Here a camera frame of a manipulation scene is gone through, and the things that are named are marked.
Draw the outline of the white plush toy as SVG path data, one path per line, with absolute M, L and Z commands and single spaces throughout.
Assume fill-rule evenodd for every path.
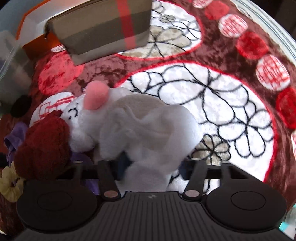
M 121 192 L 168 190 L 172 174 L 204 135 L 184 106 L 101 81 L 88 83 L 61 118 L 73 152 L 93 150 L 95 162 L 127 155 L 132 164 L 118 183 Z

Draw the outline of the red plush toy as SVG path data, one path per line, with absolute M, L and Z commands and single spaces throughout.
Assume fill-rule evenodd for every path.
M 25 179 L 55 179 L 70 163 L 69 125 L 55 110 L 33 124 L 18 148 L 14 165 L 16 173 Z

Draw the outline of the purple microfiber cloth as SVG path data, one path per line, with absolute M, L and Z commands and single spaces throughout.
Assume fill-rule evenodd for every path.
M 12 129 L 11 133 L 4 137 L 4 145 L 8 149 L 6 155 L 8 165 L 14 160 L 14 155 L 19 146 L 24 142 L 28 126 L 23 122 L 18 122 Z

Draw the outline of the black scrunchie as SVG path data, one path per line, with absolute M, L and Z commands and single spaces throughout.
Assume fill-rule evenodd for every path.
M 14 118 L 24 116 L 30 109 L 32 104 L 32 97 L 29 95 L 20 96 L 11 106 L 10 114 Z

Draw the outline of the red floral plush blanket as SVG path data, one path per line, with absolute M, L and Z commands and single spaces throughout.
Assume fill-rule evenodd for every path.
M 46 73 L 66 54 L 47 54 L 35 68 L 32 108 L 46 97 L 80 95 L 93 80 L 179 103 L 205 136 L 192 156 L 234 165 L 295 204 L 295 44 L 247 1 L 156 1 L 146 47 L 69 67 L 66 79 Z

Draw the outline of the yellow scrunchie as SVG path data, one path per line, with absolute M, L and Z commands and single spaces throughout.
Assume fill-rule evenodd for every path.
M 16 173 L 15 163 L 6 166 L 1 173 L 1 194 L 11 203 L 16 203 L 23 193 L 25 179 Z

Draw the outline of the beige striped fabric pouch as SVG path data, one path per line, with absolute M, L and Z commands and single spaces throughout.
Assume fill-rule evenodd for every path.
M 152 1 L 87 1 L 50 18 L 53 33 L 75 65 L 145 46 Z

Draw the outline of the clear plastic container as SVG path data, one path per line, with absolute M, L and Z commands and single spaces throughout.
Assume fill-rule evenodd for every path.
M 1 31 L 1 102 L 12 105 L 28 94 L 34 67 L 20 43 L 7 30 Z

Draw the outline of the orange white storage box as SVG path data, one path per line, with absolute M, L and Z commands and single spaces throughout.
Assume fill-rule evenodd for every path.
M 23 15 L 16 32 L 16 39 L 30 60 L 39 59 L 49 52 L 65 50 L 53 33 L 45 34 L 45 24 L 48 19 L 81 3 L 82 1 L 42 1 Z

